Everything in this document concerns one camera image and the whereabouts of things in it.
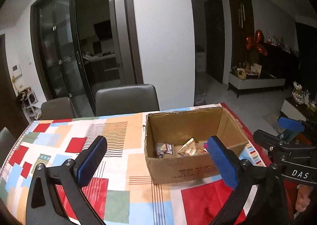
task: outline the table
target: table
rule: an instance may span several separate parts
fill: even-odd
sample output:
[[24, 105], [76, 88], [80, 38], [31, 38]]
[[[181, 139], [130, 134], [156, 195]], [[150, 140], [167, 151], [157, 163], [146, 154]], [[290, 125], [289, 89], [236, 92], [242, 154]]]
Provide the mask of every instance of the table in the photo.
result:
[[292, 96], [284, 100], [281, 112], [291, 119], [304, 121], [309, 119], [311, 121], [317, 122], [317, 114], [307, 108], [305, 104], [299, 104], [297, 106]]
[[242, 93], [261, 92], [267, 90], [284, 89], [285, 79], [245, 79], [241, 80], [232, 73], [229, 73], [228, 90], [237, 94], [237, 98]]
[[[228, 107], [221, 104], [183, 108]], [[147, 112], [91, 118], [34, 121], [7, 157], [0, 173], [0, 197], [8, 210], [25, 224], [25, 208], [34, 169], [38, 163], [59, 166], [76, 158], [98, 135], [107, 138], [108, 150], [83, 193], [107, 225], [209, 224], [231, 193], [221, 176], [177, 184], [153, 185], [144, 156]], [[240, 122], [247, 137], [252, 134]], [[265, 166], [268, 157], [248, 143], [240, 158]], [[60, 186], [57, 190], [71, 221], [78, 223]], [[253, 201], [250, 194], [239, 221]]]

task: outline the cardboard box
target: cardboard box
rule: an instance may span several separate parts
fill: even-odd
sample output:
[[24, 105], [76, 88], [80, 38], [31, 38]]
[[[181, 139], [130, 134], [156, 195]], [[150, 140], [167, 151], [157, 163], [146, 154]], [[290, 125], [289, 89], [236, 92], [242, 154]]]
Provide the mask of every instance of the cardboard box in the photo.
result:
[[[239, 156], [248, 139], [239, 123], [224, 108], [203, 108], [148, 114], [145, 126], [145, 160], [154, 184], [184, 182], [219, 174], [209, 154], [178, 157], [177, 149], [189, 139], [205, 141], [218, 136]], [[156, 143], [173, 144], [168, 158], [156, 158]]]

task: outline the dining chair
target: dining chair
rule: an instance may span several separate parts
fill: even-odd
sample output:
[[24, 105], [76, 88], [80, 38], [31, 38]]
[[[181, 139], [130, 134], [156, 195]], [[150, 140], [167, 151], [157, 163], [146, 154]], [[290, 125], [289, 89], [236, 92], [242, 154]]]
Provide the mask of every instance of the dining chair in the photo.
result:
[[151, 84], [119, 86], [98, 90], [96, 115], [110, 116], [159, 110], [155, 87]]
[[5, 127], [0, 132], [0, 167], [2, 167], [7, 155], [12, 149], [16, 138], [11, 132]]
[[41, 111], [41, 119], [73, 119], [77, 117], [69, 97], [48, 100], [42, 104]]

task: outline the blue gripper pad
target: blue gripper pad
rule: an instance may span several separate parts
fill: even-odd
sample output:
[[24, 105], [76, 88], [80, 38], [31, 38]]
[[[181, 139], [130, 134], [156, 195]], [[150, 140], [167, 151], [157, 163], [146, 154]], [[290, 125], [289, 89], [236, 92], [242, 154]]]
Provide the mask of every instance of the blue gripper pad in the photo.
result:
[[280, 117], [277, 122], [278, 122], [278, 125], [282, 128], [285, 128], [294, 132], [304, 131], [304, 126], [298, 120]]
[[102, 158], [107, 152], [107, 140], [103, 136], [97, 136], [88, 149], [83, 150], [76, 158], [77, 184], [80, 188], [88, 186], [96, 172]]
[[208, 153], [216, 165], [224, 183], [234, 190], [238, 185], [237, 170], [223, 152], [222, 147], [225, 148], [225, 146], [223, 144], [220, 146], [213, 136], [208, 139], [207, 146]]

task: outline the foil balloon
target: foil balloon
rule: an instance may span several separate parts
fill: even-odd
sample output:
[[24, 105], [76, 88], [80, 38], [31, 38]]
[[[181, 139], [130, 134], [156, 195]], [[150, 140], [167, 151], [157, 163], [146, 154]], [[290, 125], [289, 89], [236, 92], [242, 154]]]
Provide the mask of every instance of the foil balloon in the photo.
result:
[[252, 49], [254, 47], [254, 39], [253, 39], [253, 37], [251, 37], [251, 36], [247, 37], [246, 41], [247, 41], [246, 44], [245, 44], [246, 48], [247, 49]]
[[257, 30], [255, 34], [256, 43], [264, 43], [264, 36], [261, 30]]
[[256, 44], [256, 51], [258, 51], [260, 54], [267, 56], [267, 51], [265, 49], [265, 47], [263, 45], [261, 45], [260, 43]]

